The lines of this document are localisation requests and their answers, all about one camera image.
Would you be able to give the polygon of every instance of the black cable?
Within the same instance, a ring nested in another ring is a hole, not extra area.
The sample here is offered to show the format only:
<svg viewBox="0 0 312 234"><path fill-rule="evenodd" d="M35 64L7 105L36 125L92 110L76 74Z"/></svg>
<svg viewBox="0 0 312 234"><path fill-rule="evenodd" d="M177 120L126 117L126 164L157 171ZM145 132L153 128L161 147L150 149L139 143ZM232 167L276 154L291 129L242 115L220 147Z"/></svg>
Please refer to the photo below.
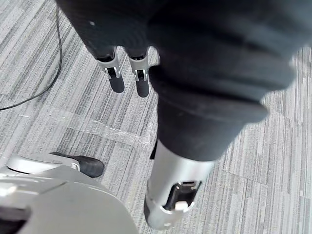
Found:
<svg viewBox="0 0 312 234"><path fill-rule="evenodd" d="M40 93L34 95L33 97L30 97L24 101L21 101L17 104L14 104L12 106L7 106L7 107L4 107L4 108L0 108L0 111L4 111L4 110L8 110L8 109L11 109L11 108L14 108L14 107L17 107L19 105L22 105L24 104L25 102L28 102L28 101L31 101L37 97L39 97L40 95L44 94L45 92L47 92L49 89L52 88L52 86L55 84L55 82L57 81L57 79L59 78L59 74L60 74L60 70L62 68L62 61L63 61L63 53L62 53L62 43L61 43L61 39L60 39L60 33L59 33L59 6L57 5L57 31L58 31L58 43L59 43L59 51L60 51L60 58L59 58L59 65L58 65L58 72L57 74L55 75L53 81L51 82L51 84L43 91L41 91Z"/></svg>

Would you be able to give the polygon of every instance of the black rubber foot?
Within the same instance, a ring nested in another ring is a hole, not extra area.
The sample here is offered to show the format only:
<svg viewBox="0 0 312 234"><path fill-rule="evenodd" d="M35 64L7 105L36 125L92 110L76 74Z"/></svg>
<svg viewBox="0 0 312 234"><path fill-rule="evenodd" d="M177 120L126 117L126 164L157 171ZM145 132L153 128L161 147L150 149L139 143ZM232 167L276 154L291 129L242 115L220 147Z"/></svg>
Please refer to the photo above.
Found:
<svg viewBox="0 0 312 234"><path fill-rule="evenodd" d="M137 94L141 98L146 98L148 96L148 93L150 92L148 81L144 81L143 79L136 81L136 90Z"/></svg>
<svg viewBox="0 0 312 234"><path fill-rule="evenodd" d="M62 156L62 157L68 157L68 158L72 158L78 161L79 166L80 166L80 172L84 173L85 175L91 178L99 177L104 172L104 168L105 168L104 164L96 158L87 157L87 156L71 156L71 155L61 154L58 152L52 152L50 154Z"/></svg>
<svg viewBox="0 0 312 234"><path fill-rule="evenodd" d="M122 93L125 90L125 84L123 82L122 76L117 78L116 76L111 76L111 79L109 79L109 82L111 84L112 90L115 93Z"/></svg>

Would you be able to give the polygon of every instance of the robot limb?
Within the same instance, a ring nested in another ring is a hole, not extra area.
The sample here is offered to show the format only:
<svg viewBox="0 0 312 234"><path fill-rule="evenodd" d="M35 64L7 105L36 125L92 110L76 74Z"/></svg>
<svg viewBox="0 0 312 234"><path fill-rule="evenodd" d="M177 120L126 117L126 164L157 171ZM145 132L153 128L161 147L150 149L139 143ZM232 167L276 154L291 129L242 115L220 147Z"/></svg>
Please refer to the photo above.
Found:
<svg viewBox="0 0 312 234"><path fill-rule="evenodd" d="M12 156L0 169L0 233L138 234L124 205L79 171L98 171L99 164L81 156Z"/></svg>
<svg viewBox="0 0 312 234"><path fill-rule="evenodd" d="M107 74L110 85L114 92L122 93L124 91L124 81L120 72L120 64L116 52L116 46L105 48L107 53L101 58L97 58L97 62L102 71ZM135 76L137 94L145 98L149 93L148 86L148 50L144 49L129 49L125 48L132 73Z"/></svg>

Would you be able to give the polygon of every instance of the gray striped carpet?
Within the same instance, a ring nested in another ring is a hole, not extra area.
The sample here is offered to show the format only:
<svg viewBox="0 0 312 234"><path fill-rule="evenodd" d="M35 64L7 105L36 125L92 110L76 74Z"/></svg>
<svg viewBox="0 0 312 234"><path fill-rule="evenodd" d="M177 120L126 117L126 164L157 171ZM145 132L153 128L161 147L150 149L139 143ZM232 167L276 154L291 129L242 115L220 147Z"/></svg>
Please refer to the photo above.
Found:
<svg viewBox="0 0 312 234"><path fill-rule="evenodd" d="M166 232L144 222L143 198L153 162L157 96L136 93L127 57L118 56L126 90L111 91L104 73L63 14L64 63L47 94L0 112L0 165L12 153L59 151L106 165L99 182L125 204L142 234L312 233L312 53L292 63L298 79L263 100L271 115L246 126L203 186L193 211ZM150 50L150 63L157 61ZM59 47L51 0L0 0L0 105L41 91L56 74Z"/></svg>

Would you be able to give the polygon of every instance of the black sleeve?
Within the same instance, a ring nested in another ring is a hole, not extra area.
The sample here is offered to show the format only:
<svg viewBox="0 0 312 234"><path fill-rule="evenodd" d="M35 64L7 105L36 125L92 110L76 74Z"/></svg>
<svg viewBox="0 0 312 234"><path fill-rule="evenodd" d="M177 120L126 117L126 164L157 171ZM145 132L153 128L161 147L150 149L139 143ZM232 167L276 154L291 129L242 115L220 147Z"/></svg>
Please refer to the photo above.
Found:
<svg viewBox="0 0 312 234"><path fill-rule="evenodd" d="M288 63L312 38L306 0L57 0L95 58L107 46L157 48L158 137L174 153L219 158L259 103L294 78Z"/></svg>

